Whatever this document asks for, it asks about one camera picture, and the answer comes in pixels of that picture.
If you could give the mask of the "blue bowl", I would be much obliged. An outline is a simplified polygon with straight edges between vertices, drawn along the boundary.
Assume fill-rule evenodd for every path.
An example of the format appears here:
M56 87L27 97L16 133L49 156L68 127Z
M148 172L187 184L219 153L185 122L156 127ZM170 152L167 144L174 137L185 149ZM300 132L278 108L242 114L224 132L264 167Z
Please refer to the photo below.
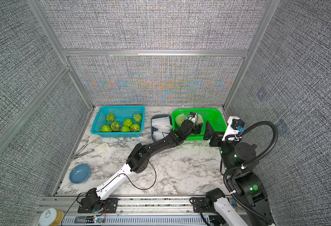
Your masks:
M69 181L73 184L85 182L91 175L91 167L82 163L74 167L69 174Z

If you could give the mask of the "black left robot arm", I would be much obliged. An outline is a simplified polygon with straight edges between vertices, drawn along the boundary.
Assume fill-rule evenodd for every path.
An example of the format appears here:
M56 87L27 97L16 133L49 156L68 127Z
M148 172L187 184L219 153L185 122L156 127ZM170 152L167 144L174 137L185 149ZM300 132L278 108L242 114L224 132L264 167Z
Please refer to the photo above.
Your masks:
M150 158L167 149L174 148L184 143L192 134L201 133L203 123L185 120L181 126L171 131L163 139L148 145L137 144L129 154L126 163L110 179L96 188L83 194L79 201L78 213L98 213L102 211L104 202L126 180L134 174L143 172L150 164Z

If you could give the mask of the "teal plastic basket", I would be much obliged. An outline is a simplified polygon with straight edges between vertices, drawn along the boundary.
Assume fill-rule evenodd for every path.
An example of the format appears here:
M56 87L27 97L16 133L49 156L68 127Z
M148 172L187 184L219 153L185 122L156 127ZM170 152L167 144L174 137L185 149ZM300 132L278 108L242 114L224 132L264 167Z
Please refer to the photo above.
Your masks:
M113 113L115 115L115 121L121 124L121 130L118 132L101 132L100 129L103 125L108 124L111 125L112 122L108 122L106 120L106 115L109 113ZM140 113L143 116L143 120L141 122L135 122L133 116L136 113ZM100 107L98 113L95 117L95 120L92 124L91 133L97 134L100 137L106 138L120 138L120 137L139 137L143 131L144 123L145 123L145 113L146 109L140 105L106 105ZM132 119L133 123L138 123L141 126L140 132L131 132L129 127L123 126L123 121L125 119Z

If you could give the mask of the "custard apple in teal basket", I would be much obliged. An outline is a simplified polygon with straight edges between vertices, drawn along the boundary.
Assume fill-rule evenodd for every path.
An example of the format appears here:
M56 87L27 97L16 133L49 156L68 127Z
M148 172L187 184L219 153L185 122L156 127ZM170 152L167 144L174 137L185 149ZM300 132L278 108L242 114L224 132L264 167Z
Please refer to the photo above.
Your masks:
M107 114L106 115L106 120L108 121L108 122L114 122L115 121L115 115L113 114L113 113L109 113L109 114Z

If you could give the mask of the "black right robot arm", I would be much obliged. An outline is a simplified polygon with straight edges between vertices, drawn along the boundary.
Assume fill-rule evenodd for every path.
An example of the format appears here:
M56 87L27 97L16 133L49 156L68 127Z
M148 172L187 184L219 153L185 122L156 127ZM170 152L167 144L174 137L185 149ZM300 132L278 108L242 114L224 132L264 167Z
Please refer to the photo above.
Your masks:
M260 154L256 153L257 145L242 141L242 137L260 126L271 128L273 136L268 147ZM273 226L268 196L254 168L275 147L279 131L270 121L261 121L244 128L244 121L232 119L226 132L217 132L209 122L203 139L209 141L211 147L219 148L224 167L223 182L230 195L247 212L254 226Z

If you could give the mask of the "bright green plastic basket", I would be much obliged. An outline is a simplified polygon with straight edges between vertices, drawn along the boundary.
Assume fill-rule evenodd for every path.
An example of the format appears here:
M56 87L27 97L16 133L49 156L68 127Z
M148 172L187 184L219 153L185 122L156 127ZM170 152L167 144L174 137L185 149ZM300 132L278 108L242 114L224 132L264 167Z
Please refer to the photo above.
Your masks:
M172 112L172 124L173 130L180 127L180 125L176 122L176 117L182 114L185 114L187 117L189 116L190 112L197 113L198 115L202 116L203 119L203 126L201 133L199 135L190 135L186 141L201 141L203 140L205 130L206 130L206 122L208 121L213 129L217 132L225 132L226 131L226 123L224 121L222 113L215 109L215 108L191 108L191 109L177 109Z

